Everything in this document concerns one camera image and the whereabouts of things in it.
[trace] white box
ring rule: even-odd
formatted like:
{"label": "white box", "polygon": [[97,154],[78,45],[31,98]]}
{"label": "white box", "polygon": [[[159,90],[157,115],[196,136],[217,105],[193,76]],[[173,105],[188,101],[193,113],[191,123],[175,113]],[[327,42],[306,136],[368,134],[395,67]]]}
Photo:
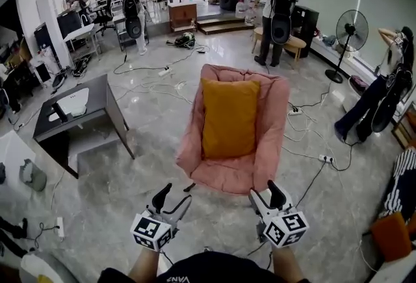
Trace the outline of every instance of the white box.
{"label": "white box", "polygon": [[136,214],[130,232],[136,243],[156,252],[167,244],[173,236],[172,225],[146,217],[145,213]]}
{"label": "white box", "polygon": [[273,217],[263,234],[277,248],[282,248],[299,242],[308,229],[305,215],[299,211]]}

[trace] yellow pillow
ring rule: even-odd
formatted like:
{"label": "yellow pillow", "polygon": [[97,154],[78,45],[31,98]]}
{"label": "yellow pillow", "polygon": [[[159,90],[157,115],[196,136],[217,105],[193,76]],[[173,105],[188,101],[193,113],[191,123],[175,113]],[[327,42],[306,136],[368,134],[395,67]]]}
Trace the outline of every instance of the yellow pillow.
{"label": "yellow pillow", "polygon": [[260,83],[201,79],[205,123],[205,158],[231,158],[255,150],[255,117]]}
{"label": "yellow pillow", "polygon": [[44,275],[39,275],[38,283],[53,283],[53,282],[49,279],[49,277],[46,277]]}

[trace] forearm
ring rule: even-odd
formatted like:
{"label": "forearm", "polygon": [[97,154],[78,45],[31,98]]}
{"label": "forearm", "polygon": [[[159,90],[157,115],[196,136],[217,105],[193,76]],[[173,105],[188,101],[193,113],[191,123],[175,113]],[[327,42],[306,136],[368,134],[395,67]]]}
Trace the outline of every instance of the forearm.
{"label": "forearm", "polygon": [[288,283],[298,283],[305,278],[290,247],[273,247],[274,274]]}
{"label": "forearm", "polygon": [[152,283],[156,281],[159,253],[143,248],[129,277],[136,283]]}

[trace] black t-shirt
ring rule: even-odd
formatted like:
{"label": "black t-shirt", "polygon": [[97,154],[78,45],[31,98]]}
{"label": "black t-shirt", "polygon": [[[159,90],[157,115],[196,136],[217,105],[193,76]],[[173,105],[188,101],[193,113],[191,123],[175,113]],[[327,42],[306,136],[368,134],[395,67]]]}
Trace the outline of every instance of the black t-shirt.
{"label": "black t-shirt", "polygon": [[[134,283],[121,272],[107,268],[101,273],[98,283]],[[270,271],[261,269],[248,259],[234,255],[204,252],[193,255],[175,263],[167,272],[158,276],[157,283],[230,283],[230,282],[262,282],[284,283],[285,281]]]}

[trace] gray table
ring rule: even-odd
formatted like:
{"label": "gray table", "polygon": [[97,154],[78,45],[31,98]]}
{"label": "gray table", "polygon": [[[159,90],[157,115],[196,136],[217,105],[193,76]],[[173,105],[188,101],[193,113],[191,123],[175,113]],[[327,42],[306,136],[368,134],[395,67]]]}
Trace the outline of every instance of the gray table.
{"label": "gray table", "polygon": [[[60,119],[49,121],[49,116],[54,113],[52,104],[83,88],[89,89],[84,115],[73,117],[68,114],[66,122]],[[33,139],[60,166],[78,178],[77,155],[116,139],[123,142],[134,159],[127,144],[128,131],[129,126],[114,99],[106,74],[47,100],[40,109]]]}

